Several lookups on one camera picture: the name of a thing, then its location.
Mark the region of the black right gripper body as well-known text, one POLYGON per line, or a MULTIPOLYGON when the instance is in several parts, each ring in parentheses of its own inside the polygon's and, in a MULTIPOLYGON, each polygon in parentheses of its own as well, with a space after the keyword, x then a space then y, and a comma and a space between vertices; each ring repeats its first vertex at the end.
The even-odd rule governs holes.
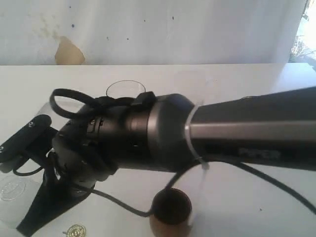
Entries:
POLYGON ((86 130, 87 121, 70 119, 53 138, 52 147, 63 175, 75 185, 93 188, 115 174, 118 166, 86 138, 86 130))

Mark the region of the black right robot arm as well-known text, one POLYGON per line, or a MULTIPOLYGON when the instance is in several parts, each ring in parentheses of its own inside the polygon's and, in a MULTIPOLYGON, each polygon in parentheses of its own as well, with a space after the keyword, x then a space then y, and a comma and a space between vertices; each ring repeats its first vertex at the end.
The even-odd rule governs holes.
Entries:
POLYGON ((101 193, 140 217, 154 215, 178 225, 190 213, 182 201, 166 203, 175 182, 194 166, 224 162, 243 169, 289 193, 311 212, 315 206, 301 194, 251 164, 314 171, 316 168, 316 89, 314 87, 195 106, 180 94, 137 97, 90 97, 58 88, 49 103, 68 122, 21 131, 31 141, 22 147, 44 171, 43 182, 17 231, 29 237, 82 202, 98 181, 120 168, 167 171, 172 179, 148 211, 137 210, 101 193))

